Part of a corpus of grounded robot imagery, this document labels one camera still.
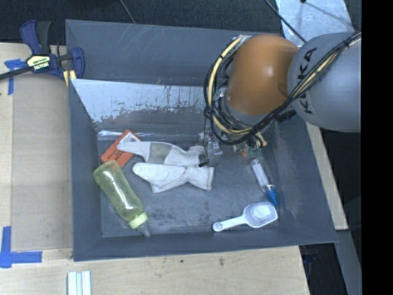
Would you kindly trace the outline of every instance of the bottle cap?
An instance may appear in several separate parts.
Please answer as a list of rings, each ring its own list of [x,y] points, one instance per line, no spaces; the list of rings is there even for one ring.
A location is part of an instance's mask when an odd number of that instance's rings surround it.
[[[148,220],[146,212],[141,213],[136,218],[128,223],[132,229],[135,229]]]

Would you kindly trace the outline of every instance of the white measuring scoop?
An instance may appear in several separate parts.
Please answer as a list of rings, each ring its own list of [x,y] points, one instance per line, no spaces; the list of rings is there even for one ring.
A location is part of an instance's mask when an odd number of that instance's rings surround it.
[[[277,219],[277,211],[270,202],[253,203],[244,208],[241,216],[226,221],[215,222],[213,229],[215,232],[221,232],[222,230],[243,224],[257,229]]]

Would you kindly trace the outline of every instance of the orange packet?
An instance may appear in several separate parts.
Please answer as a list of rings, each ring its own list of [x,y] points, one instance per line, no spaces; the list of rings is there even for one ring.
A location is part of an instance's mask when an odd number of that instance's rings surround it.
[[[130,130],[125,130],[122,135],[120,135],[116,141],[114,141],[111,146],[101,155],[101,163],[106,163],[110,160],[115,160],[120,167],[124,167],[130,159],[134,156],[133,153],[123,152],[118,150],[116,147],[122,141],[140,141],[141,139],[136,136]]]

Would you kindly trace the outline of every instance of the syringe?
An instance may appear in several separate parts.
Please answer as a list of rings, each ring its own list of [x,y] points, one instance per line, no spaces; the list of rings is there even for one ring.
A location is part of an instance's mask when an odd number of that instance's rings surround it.
[[[259,159],[252,160],[251,167],[257,177],[259,186],[261,187],[262,191],[266,193],[266,196],[268,197],[269,201],[274,206],[277,206],[279,202],[278,202],[276,189],[274,188],[274,185],[269,183],[269,180],[266,177],[265,172],[263,171]]]

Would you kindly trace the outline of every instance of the dark floor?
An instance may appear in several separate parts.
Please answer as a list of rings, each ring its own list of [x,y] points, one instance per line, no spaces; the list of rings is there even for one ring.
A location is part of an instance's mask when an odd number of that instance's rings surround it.
[[[263,0],[123,0],[136,23],[281,33]],[[355,30],[362,0],[344,0]],[[0,41],[20,42],[28,20],[52,21],[49,44],[65,44],[65,19],[129,22],[119,0],[0,0]],[[344,207],[360,195],[360,133],[321,130]],[[349,220],[361,263],[361,224]],[[347,294],[333,244],[301,247],[312,295]]]

